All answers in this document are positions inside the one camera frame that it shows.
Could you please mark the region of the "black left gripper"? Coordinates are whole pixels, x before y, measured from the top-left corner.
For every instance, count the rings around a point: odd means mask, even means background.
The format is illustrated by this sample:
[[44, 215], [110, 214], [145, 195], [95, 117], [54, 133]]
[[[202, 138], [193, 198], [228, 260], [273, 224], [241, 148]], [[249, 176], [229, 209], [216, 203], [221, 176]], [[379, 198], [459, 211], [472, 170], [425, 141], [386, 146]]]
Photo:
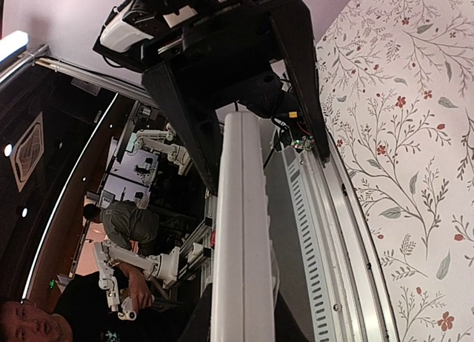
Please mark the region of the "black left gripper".
[[321, 162], [330, 146], [318, 92], [310, 11], [303, 0], [201, 0], [203, 7], [142, 48], [141, 83], [184, 143], [210, 193], [218, 192], [222, 135], [216, 110], [253, 77], [290, 81]]

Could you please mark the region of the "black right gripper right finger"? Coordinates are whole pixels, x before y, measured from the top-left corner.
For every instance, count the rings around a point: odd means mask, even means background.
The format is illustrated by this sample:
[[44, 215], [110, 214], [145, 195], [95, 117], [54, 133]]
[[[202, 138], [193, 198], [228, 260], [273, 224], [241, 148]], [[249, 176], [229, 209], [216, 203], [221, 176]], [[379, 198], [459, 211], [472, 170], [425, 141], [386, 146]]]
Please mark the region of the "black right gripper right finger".
[[307, 342], [280, 292], [276, 299], [276, 342]]

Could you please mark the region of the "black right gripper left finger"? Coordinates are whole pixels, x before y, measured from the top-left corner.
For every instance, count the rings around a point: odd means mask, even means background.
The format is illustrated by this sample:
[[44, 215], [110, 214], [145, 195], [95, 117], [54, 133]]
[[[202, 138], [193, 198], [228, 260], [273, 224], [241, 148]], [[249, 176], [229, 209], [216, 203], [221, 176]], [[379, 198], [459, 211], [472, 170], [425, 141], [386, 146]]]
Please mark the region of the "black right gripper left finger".
[[207, 342], [210, 340], [210, 322], [213, 287], [207, 286], [178, 342]]

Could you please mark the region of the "white remote control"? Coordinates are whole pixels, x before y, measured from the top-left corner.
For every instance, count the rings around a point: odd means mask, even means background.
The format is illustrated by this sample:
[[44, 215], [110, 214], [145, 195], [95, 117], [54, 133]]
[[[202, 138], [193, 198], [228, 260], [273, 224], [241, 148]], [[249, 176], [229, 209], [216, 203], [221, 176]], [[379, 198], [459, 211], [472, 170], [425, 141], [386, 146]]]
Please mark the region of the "white remote control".
[[224, 120], [210, 322], [212, 341], [274, 341], [270, 219], [258, 119]]

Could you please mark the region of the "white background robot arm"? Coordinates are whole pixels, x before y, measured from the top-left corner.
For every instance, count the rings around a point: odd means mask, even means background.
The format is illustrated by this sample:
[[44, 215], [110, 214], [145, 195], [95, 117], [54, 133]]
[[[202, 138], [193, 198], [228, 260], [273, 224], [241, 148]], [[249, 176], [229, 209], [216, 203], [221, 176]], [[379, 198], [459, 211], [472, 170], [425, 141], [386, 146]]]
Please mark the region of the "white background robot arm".
[[185, 176], [191, 168], [191, 157], [184, 146], [173, 143], [176, 136], [171, 123], [166, 123], [163, 130], [139, 130], [131, 139], [132, 152], [147, 150], [165, 154], [167, 160], [178, 167], [178, 174]]

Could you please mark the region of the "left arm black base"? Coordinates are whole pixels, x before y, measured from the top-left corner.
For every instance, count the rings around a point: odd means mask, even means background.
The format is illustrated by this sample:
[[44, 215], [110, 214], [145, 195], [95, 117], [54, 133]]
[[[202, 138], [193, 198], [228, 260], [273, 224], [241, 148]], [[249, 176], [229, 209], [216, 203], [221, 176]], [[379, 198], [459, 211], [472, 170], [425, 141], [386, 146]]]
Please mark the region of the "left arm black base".
[[304, 115], [289, 80], [273, 71], [253, 76], [244, 85], [238, 103], [277, 128], [276, 149], [292, 147], [296, 152], [311, 151], [315, 140], [304, 128]]

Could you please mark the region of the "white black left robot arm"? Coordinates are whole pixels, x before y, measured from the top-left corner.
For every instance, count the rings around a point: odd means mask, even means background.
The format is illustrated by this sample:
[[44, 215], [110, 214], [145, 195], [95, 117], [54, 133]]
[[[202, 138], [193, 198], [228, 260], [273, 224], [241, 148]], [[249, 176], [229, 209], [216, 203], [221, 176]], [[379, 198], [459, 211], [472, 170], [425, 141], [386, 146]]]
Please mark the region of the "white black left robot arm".
[[318, 95], [310, 10], [302, 0], [125, 0], [93, 49], [141, 75], [203, 182], [218, 189], [216, 112], [238, 103], [288, 135], [330, 146]]

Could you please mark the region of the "operator hand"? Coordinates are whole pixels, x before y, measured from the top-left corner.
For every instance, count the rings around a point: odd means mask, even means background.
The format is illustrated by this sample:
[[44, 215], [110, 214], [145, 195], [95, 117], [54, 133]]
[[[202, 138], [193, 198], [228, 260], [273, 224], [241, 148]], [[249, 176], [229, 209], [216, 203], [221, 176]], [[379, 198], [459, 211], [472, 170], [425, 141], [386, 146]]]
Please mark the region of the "operator hand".
[[146, 309], [153, 305], [153, 295], [148, 288], [147, 281], [141, 272], [128, 274], [130, 298], [135, 311]]

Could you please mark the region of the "red emergency stop button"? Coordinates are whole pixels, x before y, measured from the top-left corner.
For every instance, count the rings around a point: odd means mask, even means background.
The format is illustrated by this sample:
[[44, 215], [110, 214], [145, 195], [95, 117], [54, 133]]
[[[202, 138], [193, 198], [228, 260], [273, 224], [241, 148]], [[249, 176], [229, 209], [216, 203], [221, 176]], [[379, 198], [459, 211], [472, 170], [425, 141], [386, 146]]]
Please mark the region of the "red emergency stop button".
[[216, 246], [216, 229], [211, 232], [210, 236], [210, 247], [214, 249]]

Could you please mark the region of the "person in black shirt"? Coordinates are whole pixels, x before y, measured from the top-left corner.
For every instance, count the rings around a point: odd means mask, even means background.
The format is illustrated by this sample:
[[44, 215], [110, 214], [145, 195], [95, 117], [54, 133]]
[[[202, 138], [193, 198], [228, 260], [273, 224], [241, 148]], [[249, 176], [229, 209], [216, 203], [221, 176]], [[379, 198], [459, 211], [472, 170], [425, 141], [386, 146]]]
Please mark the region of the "person in black shirt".
[[[129, 281], [116, 268], [120, 287]], [[29, 300], [1, 302], [2, 341], [177, 341], [180, 328], [166, 313], [148, 307], [134, 321], [122, 321], [107, 305], [99, 274], [75, 277], [52, 312]]]

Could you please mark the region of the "person in grey shirt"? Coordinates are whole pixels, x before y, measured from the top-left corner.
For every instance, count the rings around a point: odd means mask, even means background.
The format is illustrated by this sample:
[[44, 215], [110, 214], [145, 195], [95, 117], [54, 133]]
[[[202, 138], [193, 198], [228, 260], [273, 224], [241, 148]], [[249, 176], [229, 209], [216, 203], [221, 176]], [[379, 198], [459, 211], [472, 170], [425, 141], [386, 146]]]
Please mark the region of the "person in grey shirt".
[[116, 201], [106, 208], [86, 204], [83, 217], [94, 224], [102, 224], [114, 244], [132, 250], [132, 242], [138, 244], [138, 253], [153, 255], [159, 231], [159, 216], [148, 209], [140, 209], [134, 201]]

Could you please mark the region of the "floral patterned table mat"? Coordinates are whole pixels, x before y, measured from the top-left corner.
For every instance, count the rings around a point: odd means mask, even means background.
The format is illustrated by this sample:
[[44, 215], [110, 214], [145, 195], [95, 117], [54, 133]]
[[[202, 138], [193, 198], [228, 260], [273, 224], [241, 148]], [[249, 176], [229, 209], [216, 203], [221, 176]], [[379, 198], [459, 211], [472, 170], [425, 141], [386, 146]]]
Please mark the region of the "floral patterned table mat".
[[351, 0], [316, 49], [399, 338], [471, 341], [473, 0]]

